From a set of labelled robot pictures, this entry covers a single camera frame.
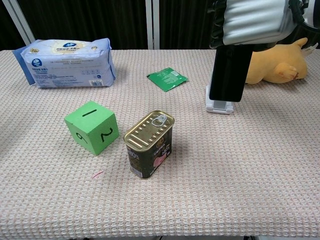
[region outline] white base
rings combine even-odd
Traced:
[[[234,104],[231,101],[218,101],[209,98],[210,86],[205,89],[205,110],[210,113],[231,114],[234,111]]]

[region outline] green cube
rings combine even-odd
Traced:
[[[119,137],[115,113],[94,101],[70,113],[64,121],[73,139],[95,155]]]

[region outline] red thread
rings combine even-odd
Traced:
[[[92,177],[92,179],[94,179],[96,176],[98,176],[98,175],[100,175],[100,174],[102,174],[104,171],[100,171],[100,172],[98,172],[96,175],[94,175],[93,177]]]

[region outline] plush chicken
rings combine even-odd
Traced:
[[[308,39],[301,38],[292,44],[277,44],[265,50],[253,52],[246,77],[247,84],[261,80],[283,84],[307,75],[307,63],[301,49]]]

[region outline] wet wipes package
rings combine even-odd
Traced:
[[[30,85],[39,88],[111,86],[116,71],[108,38],[92,42],[37,40],[12,51]]]

